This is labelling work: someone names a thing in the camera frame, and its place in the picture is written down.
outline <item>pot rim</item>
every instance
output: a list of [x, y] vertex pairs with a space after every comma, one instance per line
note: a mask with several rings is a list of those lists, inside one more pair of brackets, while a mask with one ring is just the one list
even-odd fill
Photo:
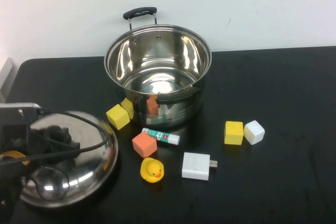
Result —
[[[116, 38], [113, 43], [109, 46], [107, 52], [105, 53], [104, 56], [104, 68], [105, 71], [107, 73], [107, 75], [109, 76], [109, 78], [118, 86], [122, 87], [123, 89], [129, 90], [129, 91], [133, 91], [136, 92], [138, 94], [146, 94], [146, 95], [157, 95], [157, 94], [153, 94], [153, 93], [145, 93], [145, 92], [140, 92], [140, 91], [135, 91], [133, 89], [129, 89], [126, 88], [125, 86], [121, 85], [120, 83], [116, 82], [116, 80], [113, 78], [110, 70], [108, 69], [108, 62], [110, 61], [111, 58], [111, 52], [114, 52], [114, 50], [121, 44], [123, 43], [125, 40], [129, 39], [130, 37], [136, 35], [136, 34], [140, 34], [143, 32], [146, 32], [147, 30], [159, 30], [159, 29], [168, 29], [168, 30], [172, 30], [174, 32], [179, 32], [179, 33], [184, 33], [185, 35], [187, 35], [188, 37], [191, 37], [192, 39], [196, 40], [200, 45], [202, 45], [202, 47], [204, 48], [205, 52], [208, 55], [208, 64], [206, 66], [206, 69], [204, 70], [203, 74], [195, 81], [193, 82], [191, 85], [193, 86], [194, 84], [198, 83], [200, 80], [202, 80], [204, 78], [204, 76], [206, 75], [206, 73], [209, 71], [209, 68], [211, 66], [212, 63], [212, 53], [210, 50], [210, 47], [208, 45], [208, 43], [197, 33], [181, 27], [181, 26], [175, 26], [175, 25], [165, 25], [165, 24], [154, 24], [154, 25], [146, 25], [146, 26], [141, 26], [141, 27], [137, 27], [135, 29], [129, 30], [127, 32], [125, 32], [124, 34], [120, 35], [118, 38]], [[172, 92], [167, 92], [165, 94], [170, 94], [170, 93], [177, 93], [177, 92], [181, 92], [182, 90], [189, 88], [190, 86], [184, 87], [184, 88], [180, 88], [179, 90], [175, 90]]]

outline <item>black cable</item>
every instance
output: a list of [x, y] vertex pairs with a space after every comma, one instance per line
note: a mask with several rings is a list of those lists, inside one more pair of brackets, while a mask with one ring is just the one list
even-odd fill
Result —
[[70, 144], [62, 143], [60, 141], [53, 140], [53, 139], [51, 139], [49, 137], [42, 136], [40, 134], [37, 134], [36, 132], [32, 132], [32, 134], [35, 135], [35, 136], [38, 136], [39, 138], [41, 138], [41, 139], [43, 139], [43, 140], [45, 140], [47, 142], [50, 142], [52, 144], [60, 145], [60, 146], [63, 146], [63, 147], [69, 148], [69, 149], [75, 149], [76, 148], [75, 146], [72, 146]]
[[109, 138], [110, 138], [110, 134], [102, 127], [100, 127], [99, 125], [85, 119], [82, 118], [81, 116], [75, 115], [75, 114], [71, 114], [68, 112], [50, 112], [50, 111], [42, 111], [42, 113], [44, 115], [46, 114], [62, 114], [62, 115], [67, 115], [70, 116], [72, 118], [76, 118], [79, 119], [83, 122], [86, 122], [88, 124], [90, 124], [91, 126], [95, 127], [96, 129], [98, 129], [100, 132], [102, 132], [104, 134], [104, 138], [103, 141], [99, 144], [95, 144], [93, 146], [90, 147], [86, 147], [86, 148], [81, 148], [79, 150], [71, 150], [71, 151], [62, 151], [62, 152], [55, 152], [55, 153], [47, 153], [47, 154], [37, 154], [37, 155], [32, 155], [32, 156], [28, 156], [28, 157], [21, 157], [21, 158], [16, 158], [16, 159], [10, 159], [10, 160], [5, 160], [5, 161], [1, 161], [0, 162], [0, 166], [1, 165], [9, 165], [9, 164], [16, 164], [16, 163], [20, 163], [20, 162], [24, 162], [24, 161], [36, 161], [36, 160], [42, 160], [42, 159], [49, 159], [49, 158], [55, 158], [55, 157], [62, 157], [62, 156], [68, 156], [68, 155], [77, 155], [83, 152], [89, 152], [92, 150], [95, 150], [99, 147], [102, 147], [103, 145], [107, 144]]

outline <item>white cube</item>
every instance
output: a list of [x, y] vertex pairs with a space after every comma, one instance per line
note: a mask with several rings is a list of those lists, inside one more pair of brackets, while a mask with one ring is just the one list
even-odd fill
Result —
[[250, 144], [259, 143], [264, 135], [264, 128], [256, 120], [246, 124], [244, 127], [244, 137]]

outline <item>orange cube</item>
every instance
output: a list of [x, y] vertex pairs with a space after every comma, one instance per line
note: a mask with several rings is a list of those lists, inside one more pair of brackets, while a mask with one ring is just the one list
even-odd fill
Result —
[[149, 136], [146, 131], [133, 138], [132, 143], [134, 150], [143, 158], [149, 157], [157, 150], [155, 138]]

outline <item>pot side handle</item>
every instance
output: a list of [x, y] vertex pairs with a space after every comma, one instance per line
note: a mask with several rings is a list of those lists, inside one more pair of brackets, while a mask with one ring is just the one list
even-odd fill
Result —
[[200, 93], [200, 91], [201, 90], [198, 87], [190, 87], [179, 92], [158, 94], [156, 97], [156, 103], [171, 105], [185, 102], [197, 96]]
[[129, 10], [128, 12], [124, 13], [122, 17], [128, 20], [131, 18], [140, 17], [147, 14], [154, 15], [157, 11], [158, 9], [156, 9], [156, 7], [140, 7], [133, 10]]

